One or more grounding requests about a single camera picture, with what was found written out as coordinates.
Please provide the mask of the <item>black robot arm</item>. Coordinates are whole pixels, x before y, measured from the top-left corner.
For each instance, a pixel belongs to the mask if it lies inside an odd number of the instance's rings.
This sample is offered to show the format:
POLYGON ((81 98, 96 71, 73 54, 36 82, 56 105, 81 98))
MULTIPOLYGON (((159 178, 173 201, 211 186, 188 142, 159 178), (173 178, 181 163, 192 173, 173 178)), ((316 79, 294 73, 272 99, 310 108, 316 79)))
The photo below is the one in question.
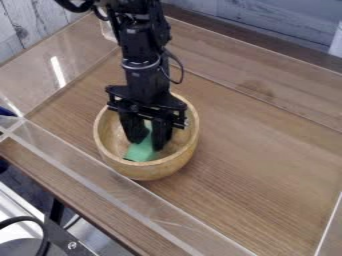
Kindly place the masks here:
POLYGON ((152 139, 161 150, 172 130, 185 127, 187 104, 171 94, 169 62, 176 56, 165 49, 171 26, 160 0, 116 0, 105 6, 115 37, 121 48, 124 85, 105 87, 108 109, 119 114, 132 143, 152 139))

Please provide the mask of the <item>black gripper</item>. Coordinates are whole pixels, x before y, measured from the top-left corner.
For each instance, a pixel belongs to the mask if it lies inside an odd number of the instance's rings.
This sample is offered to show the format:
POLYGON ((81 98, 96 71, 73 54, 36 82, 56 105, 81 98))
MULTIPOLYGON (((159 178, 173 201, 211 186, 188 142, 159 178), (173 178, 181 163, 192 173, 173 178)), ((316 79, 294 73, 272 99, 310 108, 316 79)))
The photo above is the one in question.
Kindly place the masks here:
POLYGON ((125 137, 139 144, 149 131, 144 119, 152 120, 152 146, 160 151, 172 137, 172 128, 185 127, 188 105, 171 94, 168 62, 123 62, 125 85, 108 85, 108 109, 120 117, 125 137))

